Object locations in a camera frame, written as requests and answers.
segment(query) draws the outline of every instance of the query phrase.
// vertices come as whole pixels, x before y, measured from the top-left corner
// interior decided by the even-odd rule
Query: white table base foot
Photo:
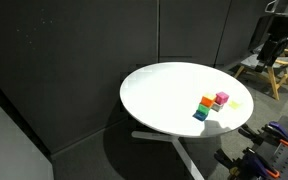
[[[172,142],[173,146],[175,147],[176,151],[178,152],[178,154],[182,158],[185,166],[187,167],[188,171],[192,174],[193,178],[195,180],[204,180],[202,174],[197,169],[194,162],[192,161],[192,159],[187,154],[184,147],[182,146],[182,144],[178,140],[179,137],[169,136],[169,135],[164,135],[164,134],[158,134],[158,133],[139,132],[139,131],[133,131],[132,136],[134,138],[140,138],[140,139]]]

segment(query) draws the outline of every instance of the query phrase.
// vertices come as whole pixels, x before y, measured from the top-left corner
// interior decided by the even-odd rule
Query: round white table
[[[205,121],[193,117],[202,96],[225,92],[227,102],[219,112],[210,110]],[[232,76],[203,65],[183,62],[158,63],[131,73],[122,83],[120,97],[125,109],[140,123],[161,133],[134,131],[135,138],[172,142],[195,179],[203,179],[178,141],[179,137],[210,137],[232,131],[253,112],[253,99]]]

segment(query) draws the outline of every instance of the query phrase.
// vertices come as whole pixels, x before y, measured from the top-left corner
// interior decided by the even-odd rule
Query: table base
[[[178,140],[179,137],[177,136],[170,136],[170,135],[164,135],[164,134],[158,134],[158,133],[149,133],[149,132],[140,132],[140,131],[133,131],[132,137],[139,138],[139,139],[149,139],[149,140],[156,140],[156,141],[165,141],[165,142],[171,142],[173,146],[175,147],[176,151],[182,158],[185,166],[187,167],[188,171],[192,174],[193,178],[195,180],[204,180],[202,174],[195,166],[194,162],[190,158],[190,156],[185,151],[184,147]]]

